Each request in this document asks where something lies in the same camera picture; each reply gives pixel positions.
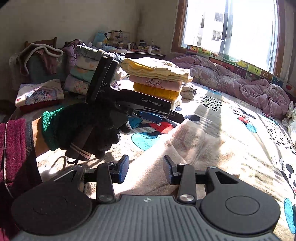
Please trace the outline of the left forearm maroon sleeve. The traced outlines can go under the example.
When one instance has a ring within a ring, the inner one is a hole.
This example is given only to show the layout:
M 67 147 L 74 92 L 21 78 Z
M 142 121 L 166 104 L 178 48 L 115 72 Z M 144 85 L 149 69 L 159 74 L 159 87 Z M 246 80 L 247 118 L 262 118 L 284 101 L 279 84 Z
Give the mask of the left forearm maroon sleeve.
M 11 218 L 15 198 L 41 183 L 32 122 L 20 118 L 1 123 L 1 240 L 18 232 Z

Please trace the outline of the left black gloved hand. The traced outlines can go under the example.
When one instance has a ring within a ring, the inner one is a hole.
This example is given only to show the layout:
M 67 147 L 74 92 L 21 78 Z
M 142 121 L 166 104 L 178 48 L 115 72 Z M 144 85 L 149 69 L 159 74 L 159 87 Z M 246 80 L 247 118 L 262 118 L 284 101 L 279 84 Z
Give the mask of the left black gloved hand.
M 112 104 L 77 103 L 62 108 L 56 115 L 55 134 L 59 149 L 75 162 L 90 156 L 102 158 L 120 141 L 120 133 L 129 133 L 128 117 Z

